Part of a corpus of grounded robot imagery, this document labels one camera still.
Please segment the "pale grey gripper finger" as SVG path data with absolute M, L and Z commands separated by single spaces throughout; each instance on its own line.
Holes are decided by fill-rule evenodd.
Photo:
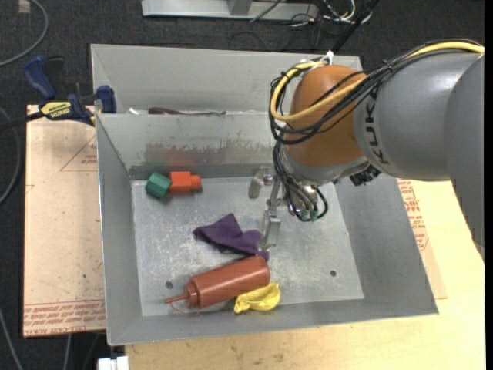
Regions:
M 273 211 L 265 210 L 262 225 L 262 237 L 260 247 L 262 250 L 268 250 L 277 245 L 280 235 L 281 219 Z
M 262 187 L 270 186 L 273 184 L 273 174 L 269 167 L 260 167 L 254 169 L 248 187 L 248 197 L 250 199 L 257 199 L 260 195 Z

